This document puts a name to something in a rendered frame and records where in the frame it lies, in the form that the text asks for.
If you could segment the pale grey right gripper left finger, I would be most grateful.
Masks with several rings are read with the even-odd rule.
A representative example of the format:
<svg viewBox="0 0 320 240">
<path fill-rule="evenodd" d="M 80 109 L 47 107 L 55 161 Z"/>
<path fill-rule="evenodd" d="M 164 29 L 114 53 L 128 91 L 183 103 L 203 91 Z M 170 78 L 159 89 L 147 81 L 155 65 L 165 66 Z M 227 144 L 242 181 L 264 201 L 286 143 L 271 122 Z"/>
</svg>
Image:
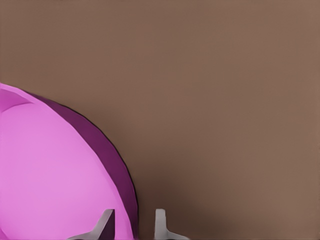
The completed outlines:
<svg viewBox="0 0 320 240">
<path fill-rule="evenodd" d="M 106 209 L 91 231 L 67 240 L 115 240 L 115 210 Z"/>
</svg>

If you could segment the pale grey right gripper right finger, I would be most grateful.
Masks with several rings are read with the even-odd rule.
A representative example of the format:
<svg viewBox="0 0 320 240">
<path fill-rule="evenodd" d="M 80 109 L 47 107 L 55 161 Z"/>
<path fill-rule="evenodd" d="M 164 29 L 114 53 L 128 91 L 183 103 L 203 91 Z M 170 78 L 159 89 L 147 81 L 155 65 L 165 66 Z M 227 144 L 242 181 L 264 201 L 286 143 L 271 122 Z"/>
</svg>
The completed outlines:
<svg viewBox="0 0 320 240">
<path fill-rule="evenodd" d="M 190 238 L 171 232 L 167 228 L 166 211 L 162 208 L 155 210 L 154 240 L 191 240 Z"/>
</svg>

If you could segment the pink plate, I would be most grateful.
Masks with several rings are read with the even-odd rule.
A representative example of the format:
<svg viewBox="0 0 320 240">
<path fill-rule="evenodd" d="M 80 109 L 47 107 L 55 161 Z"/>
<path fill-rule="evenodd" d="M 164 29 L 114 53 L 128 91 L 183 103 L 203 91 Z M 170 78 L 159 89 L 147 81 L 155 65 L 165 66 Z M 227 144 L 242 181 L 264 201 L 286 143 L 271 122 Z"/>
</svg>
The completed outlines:
<svg viewBox="0 0 320 240">
<path fill-rule="evenodd" d="M 119 152 L 83 115 L 0 83 L 0 240 L 67 240 L 107 209 L 137 240 L 138 203 Z"/>
</svg>

